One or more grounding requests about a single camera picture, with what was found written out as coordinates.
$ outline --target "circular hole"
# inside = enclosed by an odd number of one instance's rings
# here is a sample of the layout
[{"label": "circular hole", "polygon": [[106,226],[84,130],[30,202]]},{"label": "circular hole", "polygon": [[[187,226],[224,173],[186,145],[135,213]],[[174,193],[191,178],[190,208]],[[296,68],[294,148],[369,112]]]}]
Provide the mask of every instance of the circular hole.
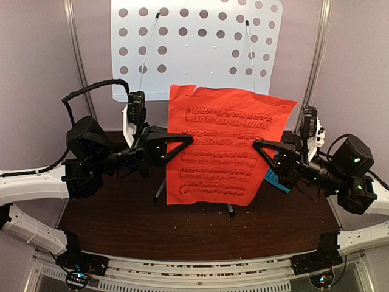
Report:
[{"label": "circular hole", "polygon": [[159,65],[157,70],[158,70],[158,72],[160,72],[160,73],[165,73],[165,71],[166,71],[166,66],[165,66],[165,65]]},{"label": "circular hole", "polygon": [[226,20],[227,19],[227,14],[225,14],[224,12],[219,13],[219,19],[220,20]]},{"label": "circular hole", "polygon": [[140,36],[144,37],[147,34],[147,28],[146,27],[141,27],[138,30],[138,33],[139,33]]},{"label": "circular hole", "polygon": [[258,17],[256,17],[253,19],[253,23],[255,26],[259,26],[261,24],[261,20]]},{"label": "circular hole", "polygon": [[256,42],[258,41],[257,35],[252,35],[252,36],[251,36],[251,41],[252,41],[253,43],[256,43]]},{"label": "circular hole", "polygon": [[201,17],[201,18],[207,18],[207,17],[208,17],[208,11],[206,11],[206,10],[201,10],[201,11],[200,11],[200,17]]},{"label": "circular hole", "polygon": [[121,36],[121,37],[125,37],[126,35],[127,35],[127,30],[124,28],[124,27],[122,27],[121,29],[119,29],[119,35]]},{"label": "circular hole", "polygon": [[122,8],[122,9],[119,10],[119,16],[120,17],[126,17],[127,14],[128,14],[128,11],[127,11],[126,8]]},{"label": "circular hole", "polygon": [[263,7],[262,2],[261,2],[261,1],[257,1],[257,2],[255,3],[255,7],[258,8],[258,9],[261,9],[261,8]]},{"label": "circular hole", "polygon": [[169,10],[166,7],[163,7],[159,10],[159,14],[161,16],[167,16],[169,14]]},{"label": "circular hole", "polygon": [[148,9],[146,7],[142,7],[139,9],[139,15],[140,16],[146,16],[148,14]]},{"label": "circular hole", "polygon": [[237,32],[236,34],[234,34],[234,39],[236,39],[237,41],[240,41],[242,39],[242,34],[240,32]]},{"label": "circular hole", "polygon": [[128,54],[128,49],[127,49],[126,47],[121,47],[121,48],[119,49],[119,55],[125,56],[125,55],[127,55],[127,54]]},{"label": "circular hole", "polygon": [[251,60],[251,52],[248,54],[248,57]]},{"label": "circular hole", "polygon": [[168,29],[166,27],[160,27],[159,30],[158,30],[158,33],[160,35],[167,35],[168,34]]},{"label": "circular hole", "polygon": [[189,10],[186,9],[186,8],[181,9],[180,15],[181,15],[182,17],[187,17],[187,16],[189,15]]},{"label": "circular hole", "polygon": [[186,36],[188,33],[188,30],[184,27],[181,27],[179,30],[178,30],[178,34],[182,37]]},{"label": "circular hole", "polygon": [[205,37],[207,35],[207,31],[205,29],[199,29],[199,37]]},{"label": "circular hole", "polygon": [[167,51],[168,49],[165,46],[161,46],[158,48],[158,53],[160,53],[161,55],[165,55]]},{"label": "circular hole", "polygon": [[[139,66],[138,71],[139,71],[139,73],[142,73],[142,66]],[[147,72],[147,67],[144,66],[143,67],[143,73],[146,73],[146,72]]]},{"label": "circular hole", "polygon": [[242,23],[242,22],[244,21],[244,16],[239,14],[239,15],[236,17],[236,21],[239,22],[239,23]]},{"label": "circular hole", "polygon": [[217,33],[216,33],[216,36],[218,38],[224,38],[225,37],[225,33],[223,30],[219,30]]},{"label": "circular hole", "polygon": [[145,55],[146,54],[146,47],[140,47],[139,49],[138,49],[138,53],[139,53],[139,55]]},{"label": "circular hole", "polygon": [[237,68],[236,67],[231,67],[230,68],[230,74],[236,74],[236,72],[238,72]]},{"label": "circular hole", "polygon": [[238,50],[233,50],[233,51],[232,51],[232,56],[233,56],[234,58],[238,58],[239,55],[240,55],[240,52],[239,52]]},{"label": "circular hole", "polygon": [[128,73],[128,68],[126,66],[122,66],[119,69],[121,74],[127,74]]}]

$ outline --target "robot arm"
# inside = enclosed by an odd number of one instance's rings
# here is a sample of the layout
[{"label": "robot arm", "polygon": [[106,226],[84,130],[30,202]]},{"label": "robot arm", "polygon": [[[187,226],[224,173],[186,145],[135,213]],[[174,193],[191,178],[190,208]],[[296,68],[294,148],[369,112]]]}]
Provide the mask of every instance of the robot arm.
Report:
[{"label": "robot arm", "polygon": [[[337,195],[338,205],[348,212],[389,215],[388,186],[366,175],[373,174],[370,149],[359,138],[347,134],[341,136],[346,140],[334,155],[324,160],[317,151],[323,145],[320,135],[324,133],[317,110],[308,106],[300,135],[283,142],[255,141],[253,147],[287,188],[301,180],[324,190],[326,196]],[[264,148],[277,150],[278,154],[271,158]],[[341,264],[342,256],[387,243],[389,221],[355,231],[323,234],[317,251],[292,257],[294,272],[297,275],[327,269]]]},{"label": "robot arm", "polygon": [[[123,110],[124,139],[118,143],[109,140],[91,116],[75,122],[68,104],[86,91],[109,84],[123,85],[128,95],[128,103]],[[48,250],[57,256],[56,261],[62,267],[104,276],[106,257],[82,252],[75,234],[46,226],[13,203],[38,198],[86,198],[103,186],[102,175],[113,175],[121,170],[129,173],[137,171],[148,178],[152,167],[165,166],[189,146],[193,138],[187,134],[168,134],[166,128],[145,123],[144,93],[129,92],[128,84],[123,80],[95,83],[70,93],[63,103],[72,122],[72,128],[66,135],[67,151],[63,157],[70,150],[75,159],[44,169],[0,171],[0,229]],[[170,142],[181,144],[168,151]]]}]

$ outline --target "wooden table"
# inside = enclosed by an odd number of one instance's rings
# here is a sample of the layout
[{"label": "wooden table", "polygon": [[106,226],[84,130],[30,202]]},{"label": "wooden table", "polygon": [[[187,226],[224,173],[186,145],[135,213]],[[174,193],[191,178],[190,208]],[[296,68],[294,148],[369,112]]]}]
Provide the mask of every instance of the wooden table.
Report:
[{"label": "wooden table", "polygon": [[[76,233],[85,251],[152,260],[229,260],[276,256],[317,248],[320,234],[337,231],[326,199],[315,203],[297,190],[286,194],[263,182],[252,204],[167,206],[153,196],[165,170],[142,179],[104,177],[94,196],[71,200],[60,228]],[[317,189],[305,189],[316,196]]]}]

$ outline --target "paper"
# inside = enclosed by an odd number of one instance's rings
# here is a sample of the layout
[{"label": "paper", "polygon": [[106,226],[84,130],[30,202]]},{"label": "paper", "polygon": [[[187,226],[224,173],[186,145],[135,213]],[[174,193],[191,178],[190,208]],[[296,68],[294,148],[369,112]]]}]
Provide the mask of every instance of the paper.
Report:
[{"label": "paper", "polygon": [[252,143],[280,141],[296,104],[240,89],[173,85],[168,132],[194,142],[167,166],[167,204],[250,204],[268,170]]}]

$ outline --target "gray wall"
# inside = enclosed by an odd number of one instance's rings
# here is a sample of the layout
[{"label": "gray wall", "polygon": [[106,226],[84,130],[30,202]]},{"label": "gray wall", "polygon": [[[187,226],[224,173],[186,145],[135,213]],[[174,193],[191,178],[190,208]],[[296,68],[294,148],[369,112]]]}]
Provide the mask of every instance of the gray wall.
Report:
[{"label": "gray wall", "polygon": [[[302,101],[317,36],[321,0],[281,0],[283,19],[270,94]],[[75,1],[74,12],[88,82],[112,78],[111,4],[106,0]],[[112,99],[111,88],[92,92],[99,122],[105,130],[121,130],[124,105]],[[167,125],[168,102],[148,102],[150,124]],[[294,129],[299,107],[291,115]]]},{"label": "gray wall", "polygon": [[[389,2],[334,1],[331,33],[314,105],[330,144],[343,133],[360,137],[373,151],[373,170],[389,181]],[[345,229],[389,218],[351,215],[339,209]],[[388,291],[389,247],[367,251],[377,292]]]},{"label": "gray wall", "polygon": [[[70,127],[60,99],[78,89],[62,0],[2,0],[0,9],[0,169],[41,167],[57,160]],[[72,102],[86,114],[82,100]],[[53,225],[63,202],[19,203]],[[0,286],[22,291],[33,247],[0,232]]]}]

